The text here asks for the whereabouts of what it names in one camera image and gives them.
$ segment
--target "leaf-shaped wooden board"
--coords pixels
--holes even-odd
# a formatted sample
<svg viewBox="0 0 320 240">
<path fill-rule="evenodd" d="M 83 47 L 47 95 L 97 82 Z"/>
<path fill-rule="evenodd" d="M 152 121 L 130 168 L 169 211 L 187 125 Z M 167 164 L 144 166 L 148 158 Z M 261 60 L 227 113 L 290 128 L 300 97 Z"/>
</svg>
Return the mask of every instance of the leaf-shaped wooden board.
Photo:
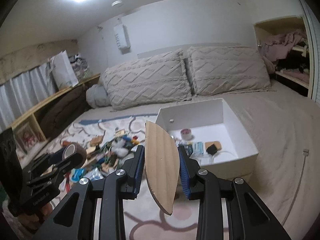
<svg viewBox="0 0 320 240">
<path fill-rule="evenodd" d="M 146 122 L 145 163 L 148 187 L 160 209 L 172 214 L 179 178 L 179 152 L 174 140 L 159 125 Z"/>
</svg>

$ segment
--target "smoke detector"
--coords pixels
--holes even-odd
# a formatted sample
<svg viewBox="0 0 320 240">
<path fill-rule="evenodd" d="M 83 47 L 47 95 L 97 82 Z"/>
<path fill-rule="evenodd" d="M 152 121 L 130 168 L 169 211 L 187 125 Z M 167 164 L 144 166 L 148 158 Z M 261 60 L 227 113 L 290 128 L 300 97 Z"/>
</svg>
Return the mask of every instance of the smoke detector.
<svg viewBox="0 0 320 240">
<path fill-rule="evenodd" d="M 112 7 L 120 7 L 123 5 L 123 2 L 121 0 L 115 1 L 111 4 Z"/>
</svg>

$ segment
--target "white wall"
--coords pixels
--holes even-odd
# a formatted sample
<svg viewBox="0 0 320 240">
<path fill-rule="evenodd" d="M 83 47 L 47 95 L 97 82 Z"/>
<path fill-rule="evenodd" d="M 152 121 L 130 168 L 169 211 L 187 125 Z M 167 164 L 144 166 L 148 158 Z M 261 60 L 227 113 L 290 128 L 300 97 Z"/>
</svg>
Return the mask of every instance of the white wall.
<svg viewBox="0 0 320 240">
<path fill-rule="evenodd" d="M 246 0 L 252 22 L 303 15 L 299 0 Z"/>
<path fill-rule="evenodd" d="M 137 54 L 142 52 L 183 44 L 235 42 L 255 47 L 247 5 L 244 0 L 239 2 L 241 5 L 236 0 L 164 0 L 137 8 L 122 16 L 131 44 L 131 52 L 124 55 L 116 46 L 113 31 L 121 15 L 111 18 L 100 24 L 108 66 L 137 59 Z M 98 60 L 93 63 L 91 58 L 104 56 L 100 48 L 97 51 L 88 49 L 98 47 L 94 45 L 98 39 L 95 29 L 78 38 L 80 52 L 87 56 L 90 65 L 98 64 Z M 99 67 L 101 72 L 106 68 L 104 65 Z"/>
</svg>

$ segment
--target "beige bed sheet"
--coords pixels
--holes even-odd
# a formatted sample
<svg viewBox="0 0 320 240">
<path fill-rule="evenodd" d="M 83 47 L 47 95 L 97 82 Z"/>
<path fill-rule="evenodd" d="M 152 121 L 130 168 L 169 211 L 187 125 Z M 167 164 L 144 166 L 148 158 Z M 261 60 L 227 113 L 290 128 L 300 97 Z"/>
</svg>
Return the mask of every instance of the beige bed sheet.
<svg viewBox="0 0 320 240">
<path fill-rule="evenodd" d="M 320 180 L 317 177 L 320 108 L 309 98 L 276 81 L 271 84 L 276 91 L 194 97 L 192 102 L 210 98 L 224 98 L 228 102 L 259 150 L 249 184 L 284 225 L 292 240 L 302 239 L 320 212 Z M 187 103 L 138 106 L 123 111 L 98 108 L 87 111 L 77 120 L 151 114 L 157 113 L 162 106 Z M 297 191 L 304 148 L 310 152 Z"/>
</svg>

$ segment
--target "headboard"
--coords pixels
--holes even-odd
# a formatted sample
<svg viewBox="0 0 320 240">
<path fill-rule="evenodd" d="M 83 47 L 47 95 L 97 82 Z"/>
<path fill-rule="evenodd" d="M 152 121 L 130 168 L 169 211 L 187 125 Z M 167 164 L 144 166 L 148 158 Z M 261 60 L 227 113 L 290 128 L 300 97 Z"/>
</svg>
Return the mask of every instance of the headboard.
<svg viewBox="0 0 320 240">
<path fill-rule="evenodd" d="M 177 49 L 182 48 L 183 49 L 183 56 L 188 57 L 187 55 L 187 50 L 190 47 L 200 47 L 200 46 L 239 46 L 241 45 L 240 43 L 234 43 L 234 42 L 216 42 L 216 43 L 194 43 L 194 44 L 184 44 L 184 45 L 179 45 L 179 46 L 173 46 L 173 47 L 167 47 L 163 49 L 155 49 L 147 52 L 143 52 L 138 54 L 138 58 L 145 58 L 145 57 L 152 57 L 154 55 L 158 55 L 161 53 L 166 53 L 169 51 L 175 51 Z"/>
</svg>

